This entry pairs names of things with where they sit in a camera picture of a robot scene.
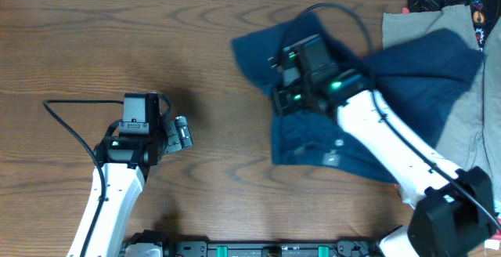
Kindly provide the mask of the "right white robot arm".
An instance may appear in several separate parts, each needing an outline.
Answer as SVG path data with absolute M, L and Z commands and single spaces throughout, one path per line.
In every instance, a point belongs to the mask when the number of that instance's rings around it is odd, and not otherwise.
M 409 225 L 376 243 L 380 256 L 465 256 L 499 232 L 488 175 L 462 169 L 425 143 L 387 105 L 373 72 L 334 61 L 308 65 L 298 56 L 278 71 L 283 80 L 273 98 L 279 112 L 335 112 L 340 128 L 391 173 L 403 203 L 413 208 Z

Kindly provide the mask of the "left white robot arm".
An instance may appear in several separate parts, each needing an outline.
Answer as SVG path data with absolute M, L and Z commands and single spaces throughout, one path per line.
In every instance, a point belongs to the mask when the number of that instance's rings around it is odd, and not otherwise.
M 94 150 L 97 166 L 92 188 L 69 256 L 119 256 L 156 251 L 157 241 L 122 241 L 150 168 L 161 159 L 193 146 L 186 117 L 161 121 L 149 134 L 147 122 L 113 122 Z

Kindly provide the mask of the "navy blue shorts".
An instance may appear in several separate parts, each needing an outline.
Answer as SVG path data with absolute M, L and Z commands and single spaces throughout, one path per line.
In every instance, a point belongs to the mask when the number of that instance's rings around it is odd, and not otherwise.
M 270 96 L 281 80 L 272 67 L 280 42 L 297 42 L 314 34 L 324 39 L 336 59 L 374 70 L 377 88 L 391 109 L 434 149 L 452 106 L 472 88 L 483 61 L 481 52 L 449 30 L 435 30 L 361 59 L 333 39 L 313 13 L 295 24 L 278 24 L 234 38 L 232 50 L 246 78 Z M 331 167 L 393 182 L 392 175 L 359 141 L 326 115 L 313 111 L 273 115 L 272 162 Z

